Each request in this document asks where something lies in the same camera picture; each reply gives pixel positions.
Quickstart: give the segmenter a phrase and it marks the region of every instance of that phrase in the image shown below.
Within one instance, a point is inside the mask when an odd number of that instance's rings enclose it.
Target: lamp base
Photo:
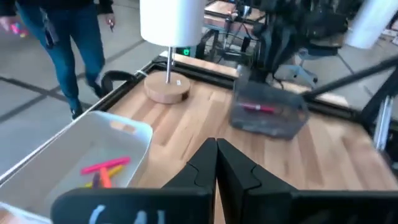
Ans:
[[[179,103],[189,96],[190,80],[172,72],[170,83],[166,83],[166,72],[154,72],[144,80],[146,95],[155,102],[163,104]]]

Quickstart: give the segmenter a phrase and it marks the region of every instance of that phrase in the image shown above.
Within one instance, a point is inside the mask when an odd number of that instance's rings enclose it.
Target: plastic container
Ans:
[[[308,121],[304,99],[241,75],[234,83],[229,122],[235,128],[292,139]]]
[[[129,156],[130,163],[112,178],[113,187],[127,187],[145,171],[152,134],[148,124],[90,112],[0,186],[0,201],[48,218],[59,195],[93,180],[94,173],[80,174],[82,168]]]

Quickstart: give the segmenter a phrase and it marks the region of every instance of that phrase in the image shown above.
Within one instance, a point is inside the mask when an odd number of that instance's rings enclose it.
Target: black shoe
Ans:
[[[103,91],[102,91],[102,88],[101,88],[97,83],[92,84],[92,85],[89,85],[89,84],[87,84],[87,85],[93,90],[93,92],[95,93],[95,95],[96,95],[99,99],[101,99],[102,97],[104,97],[104,93],[103,93]]]
[[[72,120],[74,120],[83,113],[83,109],[81,107],[79,107],[78,109],[70,109],[70,112],[72,114]]]

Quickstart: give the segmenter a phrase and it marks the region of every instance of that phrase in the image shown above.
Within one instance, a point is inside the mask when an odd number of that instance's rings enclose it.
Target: person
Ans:
[[[112,3],[112,0],[99,1],[105,21],[110,26],[115,24]],[[103,96],[96,83],[105,63],[96,5],[93,0],[0,0],[0,25],[6,31],[17,23],[16,9],[29,32],[40,41],[52,59],[60,88],[70,105],[72,119],[76,119],[83,113],[83,108],[78,99],[71,38],[85,63],[87,85],[97,97]],[[46,18],[59,40],[52,48],[46,47]]]

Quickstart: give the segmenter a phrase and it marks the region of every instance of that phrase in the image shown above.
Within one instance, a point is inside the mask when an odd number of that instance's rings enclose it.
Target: concrete floor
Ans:
[[[165,50],[140,36],[139,1],[114,0],[117,26],[112,33],[102,22],[107,70],[134,73]],[[18,39],[0,33],[0,174],[70,122],[70,112],[44,49],[33,38]],[[84,84],[84,65],[74,47],[80,100],[86,106],[98,100]],[[349,75],[398,53],[398,47],[381,42],[372,50],[343,47],[337,57],[306,60],[304,68],[319,76],[319,85]],[[349,103],[362,108],[386,79],[388,73],[335,91]]]

